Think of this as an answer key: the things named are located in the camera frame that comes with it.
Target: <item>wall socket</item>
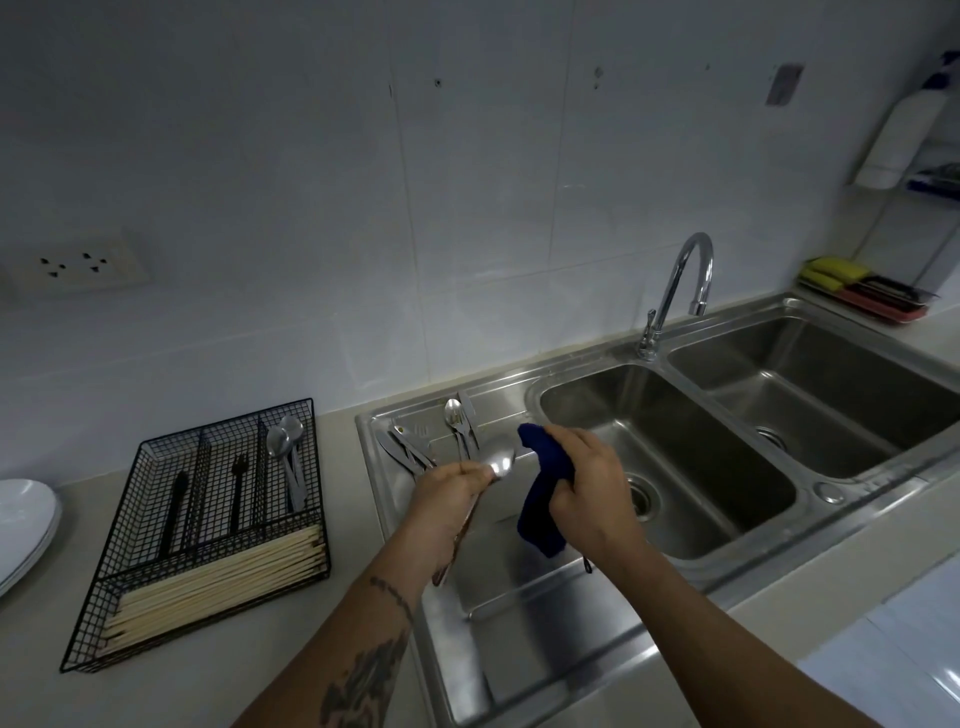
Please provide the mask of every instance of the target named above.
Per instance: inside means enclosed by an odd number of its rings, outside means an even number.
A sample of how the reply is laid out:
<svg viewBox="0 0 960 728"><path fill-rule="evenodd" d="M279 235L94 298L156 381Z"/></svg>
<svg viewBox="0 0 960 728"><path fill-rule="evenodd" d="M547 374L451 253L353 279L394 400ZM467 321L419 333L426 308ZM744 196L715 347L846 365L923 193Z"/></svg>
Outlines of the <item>wall socket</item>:
<svg viewBox="0 0 960 728"><path fill-rule="evenodd" d="M16 290L28 298L51 298L150 281L122 235L3 252L0 262Z"/></svg>

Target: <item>double sink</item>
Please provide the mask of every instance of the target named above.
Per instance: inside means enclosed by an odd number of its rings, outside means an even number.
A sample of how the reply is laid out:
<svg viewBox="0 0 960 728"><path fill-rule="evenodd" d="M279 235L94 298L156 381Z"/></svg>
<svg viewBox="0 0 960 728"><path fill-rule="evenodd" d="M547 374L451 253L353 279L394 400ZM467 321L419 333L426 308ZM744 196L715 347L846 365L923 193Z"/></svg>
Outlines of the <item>double sink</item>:
<svg viewBox="0 0 960 728"><path fill-rule="evenodd" d="M523 422L589 429L616 450L647 539L729 609L960 467L960 376L808 301L778 296L488 376L466 389L480 438ZM392 423L457 457L452 393L357 417L385 536L413 490L377 447ZM535 723L656 654L630 605L568 546L516 534L539 470L516 440L450 578L415 625L439 725Z"/></svg>

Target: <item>black wire basket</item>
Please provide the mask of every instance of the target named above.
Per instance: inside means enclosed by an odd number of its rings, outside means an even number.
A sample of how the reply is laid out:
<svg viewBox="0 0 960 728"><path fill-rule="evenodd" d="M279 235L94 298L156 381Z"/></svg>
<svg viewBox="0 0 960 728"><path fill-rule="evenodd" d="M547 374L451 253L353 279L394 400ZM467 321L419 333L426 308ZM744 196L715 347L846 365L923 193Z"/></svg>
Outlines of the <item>black wire basket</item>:
<svg viewBox="0 0 960 728"><path fill-rule="evenodd" d="M304 427L299 453L307 496L297 513L291 513L284 465L270 457L266 447L267 429L285 415L295 415ZM231 524L233 466L241 456L248 469L240 491L239 523ZM186 473L188 487L171 538L164 530L169 530L165 524L181 473ZM106 650L105 624L124 594L310 526L319 528L324 545L325 559L316 573L143 642ZM60 672L96 672L329 575L313 400L147 440L137 449Z"/></svg>

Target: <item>chrome faucet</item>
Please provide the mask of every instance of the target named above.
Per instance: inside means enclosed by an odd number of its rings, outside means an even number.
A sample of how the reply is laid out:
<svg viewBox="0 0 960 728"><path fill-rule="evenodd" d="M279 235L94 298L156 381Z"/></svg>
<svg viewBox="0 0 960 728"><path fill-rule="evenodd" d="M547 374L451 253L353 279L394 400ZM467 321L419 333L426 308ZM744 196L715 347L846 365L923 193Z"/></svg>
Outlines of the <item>chrome faucet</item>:
<svg viewBox="0 0 960 728"><path fill-rule="evenodd" d="M677 261L673 264L670 280L660 301L660 310L651 308L647 311L647 328L643 330L643 337L636 345L636 352L647 361L652 361L657 356L657 343L663 332L667 311L670 310L670 304L677 293L686 262L697 247L700 248L700 275L697 277L697 292L693 295L689 310L691 316L703 316L707 312L707 296L710 293L710 279L713 278L713 241L705 232L694 232L680 248Z"/></svg>

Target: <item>stack of plates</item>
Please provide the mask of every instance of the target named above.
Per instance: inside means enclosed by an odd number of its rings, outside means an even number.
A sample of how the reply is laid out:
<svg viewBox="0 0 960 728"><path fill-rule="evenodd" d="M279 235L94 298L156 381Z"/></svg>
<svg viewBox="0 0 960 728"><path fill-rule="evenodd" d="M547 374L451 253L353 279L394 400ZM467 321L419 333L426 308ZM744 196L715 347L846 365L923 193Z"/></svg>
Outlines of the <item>stack of plates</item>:
<svg viewBox="0 0 960 728"><path fill-rule="evenodd" d="M0 595L30 570L53 541L60 502L36 480L0 480Z"/></svg>

